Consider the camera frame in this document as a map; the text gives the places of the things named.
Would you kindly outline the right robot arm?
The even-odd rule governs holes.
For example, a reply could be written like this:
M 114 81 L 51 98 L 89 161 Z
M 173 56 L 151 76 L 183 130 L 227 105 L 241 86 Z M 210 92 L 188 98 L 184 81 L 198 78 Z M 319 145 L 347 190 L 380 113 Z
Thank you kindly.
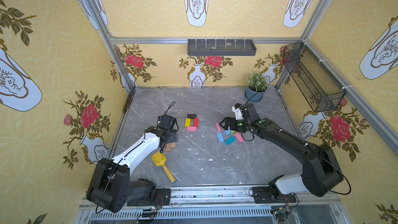
M 249 123 L 248 120 L 226 117 L 219 125 L 225 130 L 250 132 L 294 156 L 303 166 L 300 181 L 307 191 L 317 197 L 324 196 L 344 180 L 332 148 L 307 142 L 285 131 L 268 118 Z

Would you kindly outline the aluminium rail frame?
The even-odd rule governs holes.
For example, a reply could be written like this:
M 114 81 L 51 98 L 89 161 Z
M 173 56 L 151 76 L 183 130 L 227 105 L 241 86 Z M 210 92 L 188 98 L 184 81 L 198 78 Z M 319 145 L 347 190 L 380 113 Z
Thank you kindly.
M 124 220 L 204 219 L 269 217 L 273 223 L 283 218 L 286 224 L 350 224 L 351 220 L 340 198 L 328 193 L 319 198 L 310 193 L 293 194 L 297 203 L 255 203 L 249 195 L 253 187 L 267 185 L 205 185 L 166 186 L 171 189 L 168 206 L 127 206 L 119 212 L 101 210 L 88 200 L 83 200 L 73 220 L 75 224 L 94 221 L 115 223 Z

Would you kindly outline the yellow block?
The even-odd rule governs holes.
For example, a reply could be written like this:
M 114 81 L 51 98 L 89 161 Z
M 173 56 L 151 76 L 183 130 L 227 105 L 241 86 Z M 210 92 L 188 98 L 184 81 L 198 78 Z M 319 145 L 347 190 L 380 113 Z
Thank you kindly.
M 184 126 L 186 128 L 191 126 L 191 119 L 190 118 L 186 118 Z

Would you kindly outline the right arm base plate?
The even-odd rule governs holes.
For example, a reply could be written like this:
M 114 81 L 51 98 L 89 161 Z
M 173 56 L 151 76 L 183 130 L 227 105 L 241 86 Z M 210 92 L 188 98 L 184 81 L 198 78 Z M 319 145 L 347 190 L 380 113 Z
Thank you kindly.
M 255 203 L 290 204 L 297 203 L 293 194 L 283 195 L 274 187 L 253 187 L 249 195 L 254 198 Z

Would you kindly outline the blue plant pot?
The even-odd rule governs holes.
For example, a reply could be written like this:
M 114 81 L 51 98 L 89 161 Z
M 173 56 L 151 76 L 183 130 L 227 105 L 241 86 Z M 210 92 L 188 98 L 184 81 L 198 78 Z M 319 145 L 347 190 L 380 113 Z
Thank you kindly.
M 252 90 L 250 87 L 246 88 L 245 98 L 250 102 L 260 102 L 263 99 L 265 91 L 257 92 Z

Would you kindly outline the red block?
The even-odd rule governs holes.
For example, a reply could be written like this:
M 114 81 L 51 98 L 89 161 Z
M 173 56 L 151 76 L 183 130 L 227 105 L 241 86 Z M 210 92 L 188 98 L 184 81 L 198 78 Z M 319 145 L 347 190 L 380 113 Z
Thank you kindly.
M 193 126 L 194 127 L 198 127 L 199 126 L 199 119 L 198 118 L 194 118 L 193 119 Z

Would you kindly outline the light blue long block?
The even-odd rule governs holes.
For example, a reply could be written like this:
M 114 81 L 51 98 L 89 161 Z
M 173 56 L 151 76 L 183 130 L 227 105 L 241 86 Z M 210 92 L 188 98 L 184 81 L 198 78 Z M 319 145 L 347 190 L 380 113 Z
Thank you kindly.
M 218 137 L 218 140 L 219 140 L 220 143 L 224 142 L 223 134 L 221 132 L 217 133 L 217 137 Z

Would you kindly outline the green artificial plant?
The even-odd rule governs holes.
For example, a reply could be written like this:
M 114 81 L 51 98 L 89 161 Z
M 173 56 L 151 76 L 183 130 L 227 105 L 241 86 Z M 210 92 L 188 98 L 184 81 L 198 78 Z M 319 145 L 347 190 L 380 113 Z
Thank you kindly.
M 246 80 L 249 89 L 255 92 L 264 92 L 268 87 L 268 81 L 261 73 L 250 73 Z

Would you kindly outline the grey wall shelf tray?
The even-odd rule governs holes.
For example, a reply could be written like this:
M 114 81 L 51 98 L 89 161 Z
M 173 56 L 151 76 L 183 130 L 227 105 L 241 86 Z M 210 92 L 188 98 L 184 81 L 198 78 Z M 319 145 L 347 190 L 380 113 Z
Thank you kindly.
M 189 56 L 255 56 L 257 47 L 246 38 L 195 38 L 189 39 Z

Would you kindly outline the pink block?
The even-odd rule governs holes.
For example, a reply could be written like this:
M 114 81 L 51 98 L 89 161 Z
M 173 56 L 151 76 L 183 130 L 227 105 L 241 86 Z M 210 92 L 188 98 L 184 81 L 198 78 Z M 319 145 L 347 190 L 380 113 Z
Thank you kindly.
M 240 133 L 235 133 L 235 134 L 234 134 L 234 137 L 235 137 L 240 143 L 242 143 L 242 142 L 245 141 Z
M 187 127 L 187 131 L 195 132 L 195 131 L 197 131 L 197 127 Z
M 217 132 L 218 132 L 218 133 L 221 133 L 221 128 L 220 128 L 219 123 L 216 123 L 216 128 L 217 128 Z

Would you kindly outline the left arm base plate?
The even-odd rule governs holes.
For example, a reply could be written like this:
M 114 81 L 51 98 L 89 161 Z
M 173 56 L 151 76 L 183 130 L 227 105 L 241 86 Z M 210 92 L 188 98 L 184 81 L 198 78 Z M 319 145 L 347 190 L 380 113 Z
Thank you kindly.
M 170 188 L 156 188 L 142 192 L 134 190 L 127 199 L 127 206 L 168 206 L 171 201 Z

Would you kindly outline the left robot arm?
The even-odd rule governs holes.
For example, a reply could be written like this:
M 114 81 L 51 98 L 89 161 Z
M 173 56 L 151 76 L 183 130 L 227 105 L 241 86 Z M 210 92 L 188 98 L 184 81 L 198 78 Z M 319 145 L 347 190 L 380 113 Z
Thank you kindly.
M 131 181 L 136 167 L 154 150 L 177 141 L 177 130 L 149 127 L 127 150 L 96 165 L 86 199 L 112 213 L 128 206 L 149 205 L 155 199 L 156 183 L 140 178 Z

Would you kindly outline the teal block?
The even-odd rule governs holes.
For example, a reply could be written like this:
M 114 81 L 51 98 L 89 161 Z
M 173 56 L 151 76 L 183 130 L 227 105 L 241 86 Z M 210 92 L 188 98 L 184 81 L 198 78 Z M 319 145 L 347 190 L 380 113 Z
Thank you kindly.
M 225 142 L 226 145 L 230 145 L 230 144 L 232 144 L 235 141 L 236 141 L 235 137 L 231 136 L 228 139 L 226 139 L 224 142 Z

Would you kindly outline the yellow toy shovel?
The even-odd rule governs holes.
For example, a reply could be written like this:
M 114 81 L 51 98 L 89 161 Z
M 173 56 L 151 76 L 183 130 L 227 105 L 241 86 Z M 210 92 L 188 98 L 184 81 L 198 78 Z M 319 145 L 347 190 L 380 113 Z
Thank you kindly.
M 154 165 L 157 167 L 162 167 L 165 174 L 167 175 L 167 177 L 169 178 L 170 182 L 173 184 L 176 179 L 173 176 L 173 174 L 171 173 L 171 171 L 167 168 L 167 166 L 165 165 L 165 162 L 167 160 L 166 156 L 163 153 L 160 153 L 159 151 L 156 152 L 154 155 L 152 155 L 152 161 L 154 162 Z

